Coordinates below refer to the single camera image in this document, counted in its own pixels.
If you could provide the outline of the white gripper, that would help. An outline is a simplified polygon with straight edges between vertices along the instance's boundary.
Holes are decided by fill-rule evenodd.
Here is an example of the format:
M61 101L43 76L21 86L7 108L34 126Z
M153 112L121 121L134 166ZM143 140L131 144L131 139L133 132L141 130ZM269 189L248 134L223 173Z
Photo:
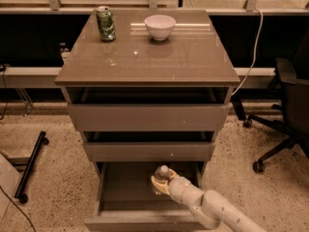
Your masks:
M171 198L183 204L186 207L193 207L201 202L204 192L195 187L185 177L179 177L176 171L169 168L169 177L172 180L169 184L167 180L158 180L155 176L151 178L153 186L163 194L171 196Z

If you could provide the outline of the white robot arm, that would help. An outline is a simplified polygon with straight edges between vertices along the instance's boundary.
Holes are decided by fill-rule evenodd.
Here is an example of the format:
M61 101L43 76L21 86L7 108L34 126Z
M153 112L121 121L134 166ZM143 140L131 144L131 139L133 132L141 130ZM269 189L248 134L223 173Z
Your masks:
M266 232L219 192L197 188L166 165L155 171L151 181L158 191L183 204L206 229L216 229L224 222L234 232Z

